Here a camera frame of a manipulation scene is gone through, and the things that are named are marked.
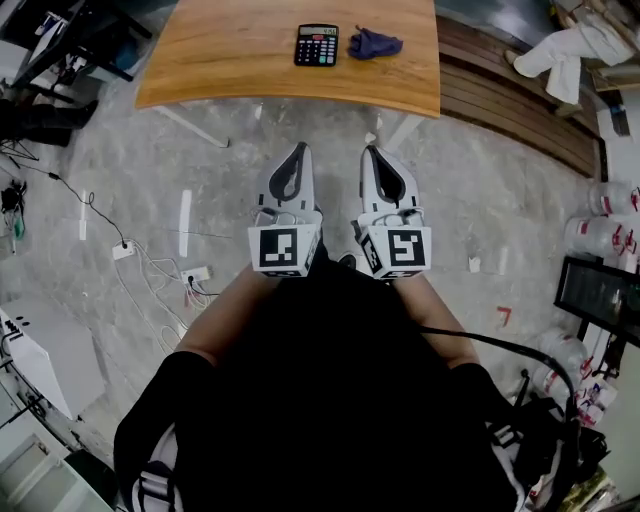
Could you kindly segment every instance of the person's arm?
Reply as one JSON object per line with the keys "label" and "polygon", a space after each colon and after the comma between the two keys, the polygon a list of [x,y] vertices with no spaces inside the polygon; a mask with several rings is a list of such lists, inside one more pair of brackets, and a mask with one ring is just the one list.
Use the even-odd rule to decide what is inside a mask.
{"label": "person's arm", "polygon": [[176,351],[195,352],[213,365],[238,339],[260,303],[280,279],[266,277],[246,267],[189,327]]}
{"label": "person's arm", "polygon": [[[418,274],[413,277],[396,279],[393,281],[393,287],[400,295],[409,316],[415,322],[425,327],[447,331],[464,331],[424,275]],[[439,334],[424,334],[423,336],[445,360],[449,368],[455,368],[464,363],[480,362],[478,354],[468,338],[454,338]]]}

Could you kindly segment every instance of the electrical outlet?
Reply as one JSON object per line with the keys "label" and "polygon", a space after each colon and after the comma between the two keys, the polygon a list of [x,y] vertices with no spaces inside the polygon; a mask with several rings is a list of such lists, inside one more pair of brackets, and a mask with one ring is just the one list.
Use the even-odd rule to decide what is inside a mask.
{"label": "electrical outlet", "polygon": [[119,242],[113,246],[112,252],[114,261],[118,261],[122,258],[126,258],[127,256],[133,256],[136,253],[136,248],[132,242],[129,242],[125,249],[122,247],[122,242]]}
{"label": "electrical outlet", "polygon": [[211,279],[213,275],[213,270],[210,267],[198,267],[192,270],[185,270],[180,272],[180,276],[182,277],[182,282],[189,285],[189,277],[193,277],[193,280],[197,283],[200,281],[207,281]]}

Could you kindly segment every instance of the calculator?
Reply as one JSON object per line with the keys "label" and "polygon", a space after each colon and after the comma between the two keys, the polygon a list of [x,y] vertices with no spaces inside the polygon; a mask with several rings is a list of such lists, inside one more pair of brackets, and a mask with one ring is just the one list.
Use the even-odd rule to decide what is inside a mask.
{"label": "calculator", "polygon": [[338,58],[338,27],[323,23],[310,23],[298,27],[293,61],[296,66],[336,65]]}

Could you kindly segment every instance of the calculator display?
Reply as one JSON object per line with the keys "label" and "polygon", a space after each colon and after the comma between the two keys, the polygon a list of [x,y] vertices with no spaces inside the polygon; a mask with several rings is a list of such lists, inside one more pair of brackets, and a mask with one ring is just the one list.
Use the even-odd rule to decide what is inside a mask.
{"label": "calculator display", "polygon": [[313,34],[322,34],[325,36],[335,36],[338,30],[332,27],[300,27],[301,36],[310,36]]}

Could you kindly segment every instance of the purple cloth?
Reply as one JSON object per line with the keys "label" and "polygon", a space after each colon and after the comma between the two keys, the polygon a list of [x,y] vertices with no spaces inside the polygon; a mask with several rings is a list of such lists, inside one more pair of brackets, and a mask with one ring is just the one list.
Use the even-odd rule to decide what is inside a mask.
{"label": "purple cloth", "polygon": [[349,55],[356,59],[369,60],[374,57],[389,57],[402,50],[403,42],[397,37],[385,36],[358,26],[356,28],[360,33],[351,36],[351,46],[349,47]]}

